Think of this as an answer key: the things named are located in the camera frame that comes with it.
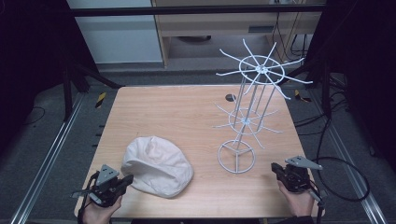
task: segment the white wire rack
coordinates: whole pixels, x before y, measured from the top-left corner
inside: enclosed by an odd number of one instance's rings
[[[289,80],[297,81],[304,84],[309,84],[312,82],[301,81],[297,78],[287,77],[285,75],[285,69],[283,66],[291,65],[294,63],[300,63],[303,59],[300,59],[295,62],[290,63],[278,63],[276,60],[270,58],[274,49],[276,48],[276,43],[273,45],[271,51],[267,56],[254,55],[249,49],[245,39],[243,39],[245,48],[247,49],[249,56],[240,60],[232,55],[225,53],[223,50],[220,50],[221,53],[231,59],[237,60],[239,62],[239,70],[233,71],[230,73],[224,73],[216,75],[218,76],[228,76],[234,74],[241,74],[242,81],[239,89],[238,96],[233,96],[233,101],[235,103],[234,110],[228,112],[223,109],[221,106],[216,105],[220,110],[228,114],[228,123],[224,125],[215,126],[216,128],[221,127],[231,127],[236,132],[236,137],[233,140],[229,140],[221,144],[218,151],[218,159],[220,165],[227,171],[234,174],[241,174],[250,170],[254,162],[256,160],[256,155],[254,153],[254,148],[251,147],[248,143],[242,141],[243,136],[245,135],[253,135],[256,139],[257,143],[261,148],[264,148],[261,141],[257,137],[257,133],[259,133],[262,129],[271,131],[273,133],[282,133],[281,131],[273,130],[268,127],[265,127],[263,124],[264,117],[275,114],[274,112],[267,112],[268,105],[271,102],[274,91],[277,90],[285,99],[290,99],[286,96],[280,87],[277,85],[284,78]],[[273,86],[271,93],[268,97],[264,97],[265,87],[271,85]],[[262,111],[260,111],[261,104],[265,104]],[[221,155],[224,151],[231,152],[234,157],[234,166],[233,168],[230,165],[226,165]],[[240,157],[244,154],[248,154],[250,164],[244,168],[240,169]]]

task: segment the table surface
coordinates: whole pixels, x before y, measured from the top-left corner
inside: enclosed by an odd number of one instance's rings
[[[269,96],[266,86],[262,99]],[[102,138],[96,149],[85,188],[102,164],[120,170],[127,146],[139,136],[158,136],[179,147],[194,170],[190,184],[176,197],[165,199],[132,187],[122,198],[122,207],[113,217],[288,217],[290,212],[280,193],[271,163],[285,166],[286,158],[304,155],[285,99],[275,91],[257,137],[242,140],[254,148],[256,162],[243,174],[232,174],[218,161],[222,143],[234,140],[236,132],[228,124],[229,116],[219,109],[234,110],[225,96],[238,95],[239,85],[224,86],[152,86],[124,87],[114,101]],[[75,214],[81,205],[81,198]]]

